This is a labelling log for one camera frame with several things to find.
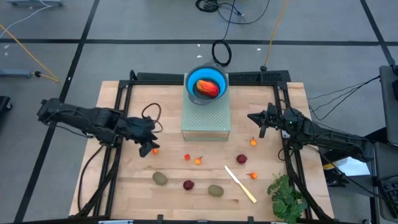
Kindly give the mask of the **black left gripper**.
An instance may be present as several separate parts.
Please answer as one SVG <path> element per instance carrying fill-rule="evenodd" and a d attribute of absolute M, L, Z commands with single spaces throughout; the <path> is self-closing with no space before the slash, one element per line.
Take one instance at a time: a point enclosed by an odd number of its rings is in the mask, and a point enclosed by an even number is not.
<path fill-rule="evenodd" d="M 152 133 L 155 123 L 150 117 L 129 117 L 118 120 L 118 134 L 127 140 L 141 143 L 139 148 L 140 157 L 146 157 L 152 149 L 160 146 L 155 143 L 156 136 Z"/>

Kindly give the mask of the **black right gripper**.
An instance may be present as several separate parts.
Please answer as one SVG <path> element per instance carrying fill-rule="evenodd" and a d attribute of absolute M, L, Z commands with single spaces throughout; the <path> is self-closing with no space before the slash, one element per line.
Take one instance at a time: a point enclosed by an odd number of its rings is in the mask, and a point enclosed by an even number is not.
<path fill-rule="evenodd" d="M 273 103 L 268 103 L 266 110 L 247 114 L 247 117 L 259 126 L 259 138 L 264 138 L 267 128 L 280 129 L 284 127 L 283 116 Z"/>

